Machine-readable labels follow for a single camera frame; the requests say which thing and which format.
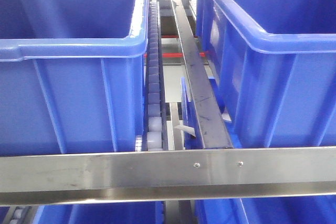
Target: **plastic bin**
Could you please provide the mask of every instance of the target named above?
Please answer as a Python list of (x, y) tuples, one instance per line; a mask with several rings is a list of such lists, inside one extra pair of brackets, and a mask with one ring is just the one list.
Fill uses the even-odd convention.
[(0, 155), (133, 151), (148, 0), (0, 0)]
[(43, 206), (33, 224), (163, 224), (162, 202)]
[(195, 203), (199, 224), (332, 224), (335, 196), (215, 199)]
[(243, 147), (336, 143), (336, 0), (197, 0)]

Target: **screw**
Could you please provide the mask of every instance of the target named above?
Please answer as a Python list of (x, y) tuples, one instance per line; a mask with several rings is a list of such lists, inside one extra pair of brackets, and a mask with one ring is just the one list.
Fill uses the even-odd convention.
[(195, 167), (195, 168), (200, 168), (200, 166), (201, 166), (200, 163), (195, 163), (195, 164), (194, 164), (194, 167)]

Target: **storage rack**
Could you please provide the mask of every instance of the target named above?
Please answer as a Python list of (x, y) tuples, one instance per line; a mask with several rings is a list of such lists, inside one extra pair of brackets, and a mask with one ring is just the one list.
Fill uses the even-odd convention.
[(0, 157), (0, 205), (336, 194), (335, 146), (232, 148), (182, 1), (171, 3), (203, 150), (175, 134), (174, 151)]

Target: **metal frame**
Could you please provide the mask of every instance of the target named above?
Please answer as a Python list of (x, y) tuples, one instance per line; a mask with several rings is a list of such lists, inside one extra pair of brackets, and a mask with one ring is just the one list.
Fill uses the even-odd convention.
[(172, 0), (205, 148), (0, 157), (0, 205), (336, 194), (336, 146), (233, 149), (180, 0)]

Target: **bin rim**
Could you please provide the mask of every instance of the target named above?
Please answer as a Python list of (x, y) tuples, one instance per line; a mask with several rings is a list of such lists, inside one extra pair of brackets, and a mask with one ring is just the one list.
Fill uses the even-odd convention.
[(336, 34), (272, 34), (234, 0), (213, 0), (249, 47), (263, 54), (336, 52)]
[(124, 38), (0, 39), (0, 62), (54, 58), (134, 58), (147, 47), (148, 0), (135, 0)]

